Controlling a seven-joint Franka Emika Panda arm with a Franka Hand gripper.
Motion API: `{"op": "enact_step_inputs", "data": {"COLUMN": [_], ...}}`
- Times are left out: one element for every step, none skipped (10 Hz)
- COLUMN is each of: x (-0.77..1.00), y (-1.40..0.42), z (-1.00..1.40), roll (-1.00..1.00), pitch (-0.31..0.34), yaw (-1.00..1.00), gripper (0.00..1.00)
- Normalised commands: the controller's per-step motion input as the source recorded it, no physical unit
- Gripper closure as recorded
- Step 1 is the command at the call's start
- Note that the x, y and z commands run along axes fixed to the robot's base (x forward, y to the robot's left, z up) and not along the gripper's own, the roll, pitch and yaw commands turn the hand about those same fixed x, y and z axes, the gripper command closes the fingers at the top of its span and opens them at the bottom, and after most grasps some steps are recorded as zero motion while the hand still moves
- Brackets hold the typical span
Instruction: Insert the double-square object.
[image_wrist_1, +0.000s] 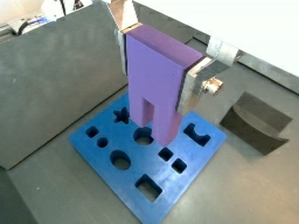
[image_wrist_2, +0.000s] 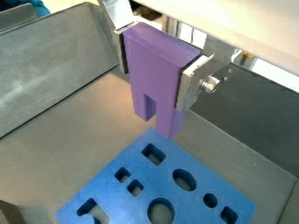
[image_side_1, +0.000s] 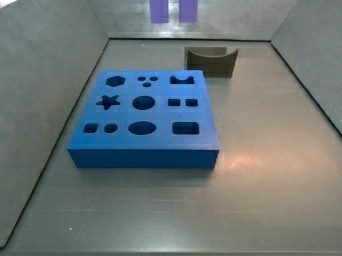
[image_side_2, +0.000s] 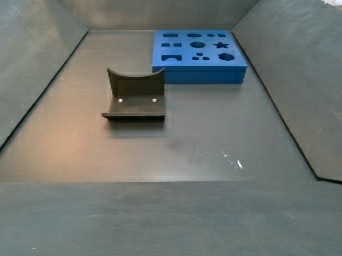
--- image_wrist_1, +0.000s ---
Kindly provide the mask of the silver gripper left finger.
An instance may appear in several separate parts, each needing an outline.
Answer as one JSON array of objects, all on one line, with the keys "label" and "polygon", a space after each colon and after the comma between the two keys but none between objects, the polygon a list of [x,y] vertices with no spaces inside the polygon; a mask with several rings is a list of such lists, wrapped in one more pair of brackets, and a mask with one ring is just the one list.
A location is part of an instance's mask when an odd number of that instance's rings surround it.
[{"label": "silver gripper left finger", "polygon": [[138,25],[136,9],[132,0],[108,0],[106,7],[116,23],[116,41],[118,44],[121,69],[126,74],[126,32]]}]

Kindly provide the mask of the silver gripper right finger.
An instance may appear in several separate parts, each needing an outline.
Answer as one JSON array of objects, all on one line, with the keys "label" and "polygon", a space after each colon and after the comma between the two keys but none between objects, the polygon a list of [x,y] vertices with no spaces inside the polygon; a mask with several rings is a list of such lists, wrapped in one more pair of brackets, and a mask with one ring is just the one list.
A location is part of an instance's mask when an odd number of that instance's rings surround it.
[{"label": "silver gripper right finger", "polygon": [[208,93],[216,95],[222,82],[216,79],[237,61],[241,51],[222,40],[210,37],[202,56],[184,75],[176,111],[185,115],[198,103],[200,97]]}]

